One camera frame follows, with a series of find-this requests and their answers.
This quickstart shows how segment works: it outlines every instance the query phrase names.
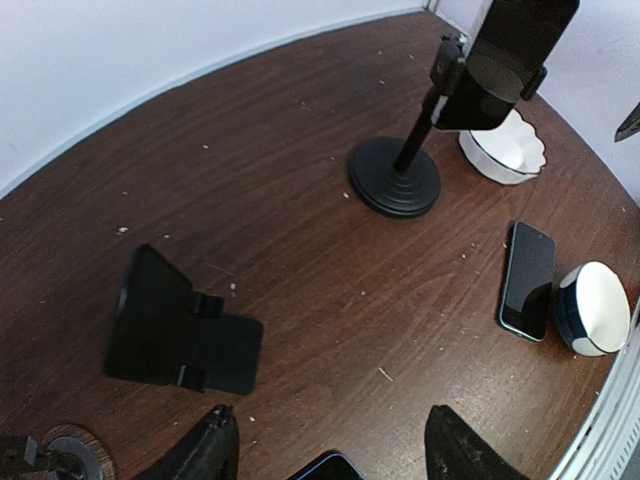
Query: round black base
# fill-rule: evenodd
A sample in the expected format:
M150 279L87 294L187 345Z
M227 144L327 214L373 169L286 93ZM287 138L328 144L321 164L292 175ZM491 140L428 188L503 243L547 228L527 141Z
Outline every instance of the round black base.
M406 172L393 168L404 140L377 137L349 154L349 177L358 196L393 218L412 218L431 210L440 196L440 172L420 150Z

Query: bowl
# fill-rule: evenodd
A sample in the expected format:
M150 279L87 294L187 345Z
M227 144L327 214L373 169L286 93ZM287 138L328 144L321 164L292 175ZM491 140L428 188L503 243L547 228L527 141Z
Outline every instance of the bowl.
M558 289L556 320L565 343L589 357L615 353L631 328L629 302L618 276L589 262L567 275Z
M547 163L544 143L515 110L498 128L465 130L458 141L467 160L485 177L502 185L536 178Z

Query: table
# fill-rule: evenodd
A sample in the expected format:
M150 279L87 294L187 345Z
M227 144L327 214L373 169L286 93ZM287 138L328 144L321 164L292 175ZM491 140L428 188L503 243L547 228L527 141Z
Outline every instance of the table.
M406 15L250 58L147 102L3 199L2 432L84 425L127 479L224 402L240 423L240 478L285 478L329 448L371 479L425 478L426 418L449 404L513 466L548 475L612 358L576 358L555 327L542 344L498 327L509 226L555 239L557 280L600 260L631 289L640 212L540 98L519 106L546 144L538 180L492 183L455 134L435 132L443 195L428 215L391 220L357 200L349 149L408 133L451 30ZM101 374L145 242L264 323L254 394Z

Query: white wall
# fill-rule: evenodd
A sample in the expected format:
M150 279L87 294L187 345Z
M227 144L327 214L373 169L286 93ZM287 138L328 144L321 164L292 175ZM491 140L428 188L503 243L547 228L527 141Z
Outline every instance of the white wall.
M420 0L0 0L0 198L132 107L248 54Z
M441 0L437 13L468 31L484 0ZM541 95L640 203L640 133L613 135L640 102L640 2L582 0L551 54Z

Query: phone lying on table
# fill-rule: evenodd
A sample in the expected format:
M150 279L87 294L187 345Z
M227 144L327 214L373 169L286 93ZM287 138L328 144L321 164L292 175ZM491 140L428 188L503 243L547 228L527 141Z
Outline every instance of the phone lying on table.
M534 342L544 338L556 264L554 241L523 222L511 234L500 324Z
M288 480L365 480L342 453L325 452Z

